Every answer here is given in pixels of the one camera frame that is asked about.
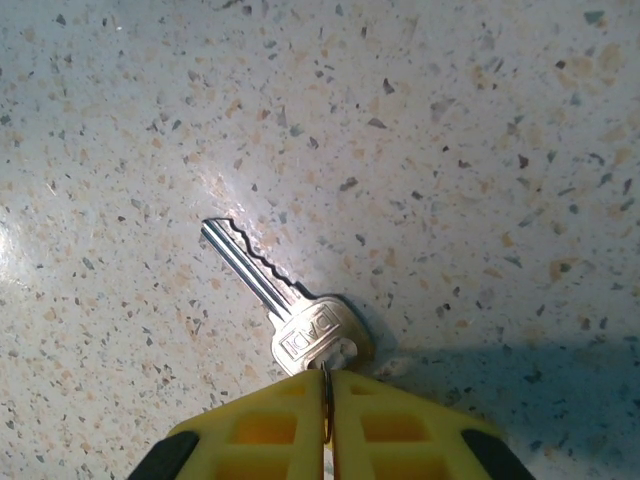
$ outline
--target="floor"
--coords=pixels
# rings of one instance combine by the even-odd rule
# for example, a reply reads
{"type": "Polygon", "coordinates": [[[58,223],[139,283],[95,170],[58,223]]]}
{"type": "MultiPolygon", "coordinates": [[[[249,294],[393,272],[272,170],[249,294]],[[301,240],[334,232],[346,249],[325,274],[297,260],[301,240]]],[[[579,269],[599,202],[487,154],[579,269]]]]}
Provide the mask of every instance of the floor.
{"type": "Polygon", "coordinates": [[[125,477],[284,378],[225,215],[363,311],[365,373],[635,477],[637,2],[6,3],[0,475],[125,477]]]}

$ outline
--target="key blade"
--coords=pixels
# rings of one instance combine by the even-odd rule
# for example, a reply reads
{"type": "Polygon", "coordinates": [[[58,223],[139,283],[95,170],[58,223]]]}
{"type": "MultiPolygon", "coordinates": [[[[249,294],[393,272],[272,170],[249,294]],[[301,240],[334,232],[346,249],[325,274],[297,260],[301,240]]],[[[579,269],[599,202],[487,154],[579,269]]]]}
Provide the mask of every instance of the key blade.
{"type": "MultiPolygon", "coordinates": [[[[286,321],[291,315],[289,302],[253,263],[249,254],[234,241],[231,232],[240,234],[242,232],[234,226],[233,220],[228,218],[204,220],[201,232],[271,313],[283,322],[286,321]]],[[[242,236],[243,241],[247,242],[245,235],[242,236]]]]}

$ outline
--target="silver key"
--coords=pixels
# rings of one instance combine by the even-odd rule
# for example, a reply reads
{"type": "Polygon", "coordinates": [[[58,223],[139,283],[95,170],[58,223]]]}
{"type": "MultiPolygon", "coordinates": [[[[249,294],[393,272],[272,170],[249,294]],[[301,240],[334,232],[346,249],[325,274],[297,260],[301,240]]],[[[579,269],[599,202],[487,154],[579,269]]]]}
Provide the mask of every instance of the silver key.
{"type": "Polygon", "coordinates": [[[271,352],[289,375],[307,370],[344,339],[357,348],[350,368],[373,359],[369,333],[355,309],[339,296],[315,297],[279,275],[264,258],[253,254],[247,235],[231,219],[204,220],[202,234],[268,308],[276,330],[271,352]]]}

